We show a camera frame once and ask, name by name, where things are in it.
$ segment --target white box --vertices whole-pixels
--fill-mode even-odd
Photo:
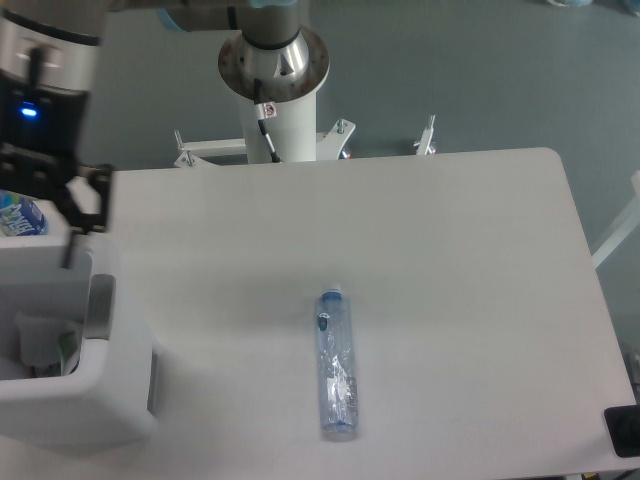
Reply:
[[[150,435],[159,346],[122,278],[115,247],[80,239],[61,268],[66,238],[0,239],[0,357],[18,362],[17,311],[83,320],[78,368],[54,378],[6,380],[0,434],[35,444],[119,442]]]

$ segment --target blue label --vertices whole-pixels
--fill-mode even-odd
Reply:
[[[31,200],[0,190],[0,230],[8,237],[44,235],[47,221]]]

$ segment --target gray floor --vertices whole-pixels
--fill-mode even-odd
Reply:
[[[615,0],[312,0],[331,56],[319,129],[358,124],[355,156],[411,153],[429,113],[440,151],[545,146],[563,158],[593,242],[640,169],[640,19]],[[216,69],[226,33],[174,34],[153,12],[111,15],[82,158],[169,167],[185,140],[239,137]],[[600,270],[623,349],[640,347],[640,232]]]

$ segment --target blue led light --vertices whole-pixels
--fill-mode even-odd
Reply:
[[[24,115],[25,117],[29,117],[29,118],[35,118],[38,116],[38,111],[33,108],[24,107],[20,109],[20,113],[22,113],[22,115]]]
[[[20,113],[23,117],[27,118],[36,118],[38,116],[38,110],[36,110],[35,105],[31,102],[22,102]]]

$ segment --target white table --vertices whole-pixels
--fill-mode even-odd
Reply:
[[[634,401],[550,150],[124,172],[111,237],[166,347],[147,442],[0,441],[6,479],[455,479],[628,469]],[[353,300],[360,427],[323,441],[314,297]]]

